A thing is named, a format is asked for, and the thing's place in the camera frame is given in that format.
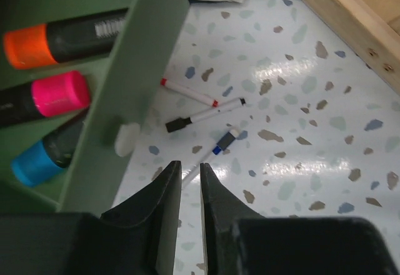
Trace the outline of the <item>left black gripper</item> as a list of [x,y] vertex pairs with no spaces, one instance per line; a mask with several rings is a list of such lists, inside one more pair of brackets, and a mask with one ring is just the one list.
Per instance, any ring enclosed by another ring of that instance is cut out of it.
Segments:
[[[360,218],[272,218],[200,165],[206,274],[392,274],[381,235]],[[90,214],[1,216],[2,274],[171,274],[148,231]]]

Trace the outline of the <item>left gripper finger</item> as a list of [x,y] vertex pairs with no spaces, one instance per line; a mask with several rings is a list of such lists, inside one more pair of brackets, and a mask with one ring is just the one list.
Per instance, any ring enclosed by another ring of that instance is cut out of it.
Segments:
[[147,186],[101,214],[111,226],[101,274],[172,274],[182,168],[170,162]]

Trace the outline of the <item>blue cap highlighter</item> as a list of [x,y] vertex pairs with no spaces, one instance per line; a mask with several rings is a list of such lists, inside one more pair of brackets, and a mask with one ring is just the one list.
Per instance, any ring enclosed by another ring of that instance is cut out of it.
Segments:
[[15,157],[11,169],[16,179],[26,186],[34,187],[67,169],[88,111],[81,111]]

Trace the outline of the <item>green drawer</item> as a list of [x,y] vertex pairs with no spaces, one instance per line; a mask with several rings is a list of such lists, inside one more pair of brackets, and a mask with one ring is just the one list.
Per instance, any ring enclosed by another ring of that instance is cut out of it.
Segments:
[[1,88],[80,71],[92,102],[70,166],[36,186],[20,183],[12,160],[71,114],[1,129],[1,212],[90,212],[111,207],[129,161],[118,156],[119,129],[142,124],[188,12],[188,0],[1,0],[1,32],[49,21],[127,9],[126,24],[107,55],[31,70],[1,58]]

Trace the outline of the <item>pink cap highlighter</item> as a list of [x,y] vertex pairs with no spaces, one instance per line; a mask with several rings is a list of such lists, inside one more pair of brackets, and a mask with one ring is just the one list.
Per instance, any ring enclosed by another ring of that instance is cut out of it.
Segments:
[[37,79],[1,91],[1,127],[52,118],[90,103],[88,83],[79,71]]

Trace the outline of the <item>orange cap highlighter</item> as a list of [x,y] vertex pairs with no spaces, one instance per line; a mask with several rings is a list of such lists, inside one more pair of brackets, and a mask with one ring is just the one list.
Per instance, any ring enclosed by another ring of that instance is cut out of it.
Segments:
[[8,31],[6,58],[16,69],[32,69],[107,54],[126,20],[127,8]]

